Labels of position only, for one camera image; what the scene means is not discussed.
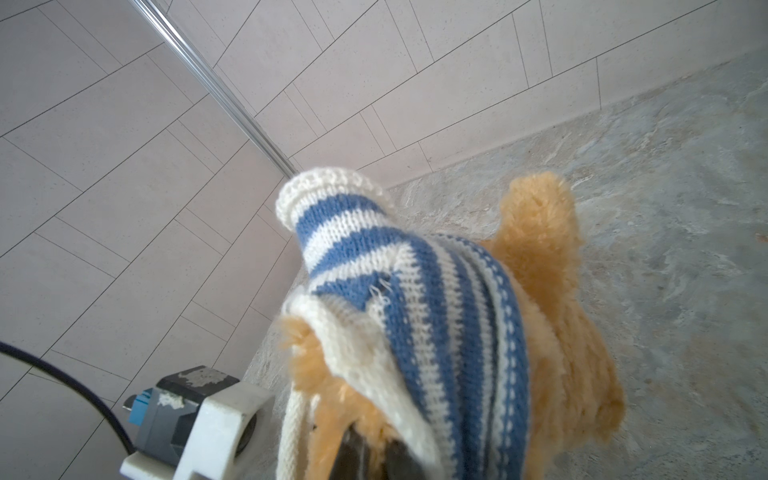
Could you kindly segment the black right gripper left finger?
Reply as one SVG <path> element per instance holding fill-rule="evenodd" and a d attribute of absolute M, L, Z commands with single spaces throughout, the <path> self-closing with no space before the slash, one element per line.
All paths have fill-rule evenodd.
<path fill-rule="evenodd" d="M 366 439 L 350 425 L 342 436 L 329 480 L 368 480 L 370 454 Z"/>

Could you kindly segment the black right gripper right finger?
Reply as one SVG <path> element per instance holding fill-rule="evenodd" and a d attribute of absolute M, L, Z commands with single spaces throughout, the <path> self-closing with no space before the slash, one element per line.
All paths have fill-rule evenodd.
<path fill-rule="evenodd" d="M 399 440 L 385 449 L 383 478 L 386 480 L 426 480 L 425 472 L 408 447 Z"/>

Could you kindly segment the blue white striped sweater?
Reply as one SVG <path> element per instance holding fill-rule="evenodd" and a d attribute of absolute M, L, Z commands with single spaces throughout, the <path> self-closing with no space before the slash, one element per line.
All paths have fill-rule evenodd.
<path fill-rule="evenodd" d="M 529 364 L 502 265 L 464 238 L 401 227 L 353 170 L 299 174 L 275 212 L 309 274 L 282 315 L 308 324 L 331 374 L 382 411 L 429 478 L 521 478 Z"/>

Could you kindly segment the brown teddy bear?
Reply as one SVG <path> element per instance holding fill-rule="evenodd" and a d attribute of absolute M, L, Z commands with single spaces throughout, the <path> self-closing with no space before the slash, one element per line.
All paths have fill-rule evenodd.
<path fill-rule="evenodd" d="M 582 242 L 568 184 L 551 172 L 515 179 L 500 213 L 493 237 L 469 241 L 502 265 L 520 308 L 530 426 L 519 479 L 541 479 L 560 453 L 612 437 L 625 414 L 624 392 L 615 362 L 577 298 Z M 384 479 L 387 444 L 404 441 L 379 408 L 331 374 L 306 322 L 281 312 L 280 324 L 291 392 L 277 477 L 329 479 L 342 436 L 354 425 L 371 449 L 369 479 Z"/>

